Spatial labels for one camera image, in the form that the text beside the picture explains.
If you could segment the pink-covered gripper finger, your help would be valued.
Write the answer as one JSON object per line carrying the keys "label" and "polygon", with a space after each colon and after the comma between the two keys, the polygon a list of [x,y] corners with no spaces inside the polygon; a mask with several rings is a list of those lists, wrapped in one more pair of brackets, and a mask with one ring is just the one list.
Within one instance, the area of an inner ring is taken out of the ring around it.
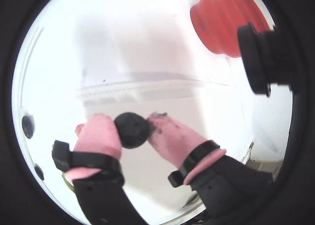
{"label": "pink-covered gripper finger", "polygon": [[95,114],[76,127],[74,149],[56,140],[52,158],[74,187],[85,217],[93,225],[144,225],[123,186],[122,145],[114,121]]}
{"label": "pink-covered gripper finger", "polygon": [[168,176],[173,187],[190,186],[206,207],[210,225],[238,225],[274,183],[271,173],[254,170],[226,155],[206,139],[167,114],[148,118],[149,143],[176,167]]}

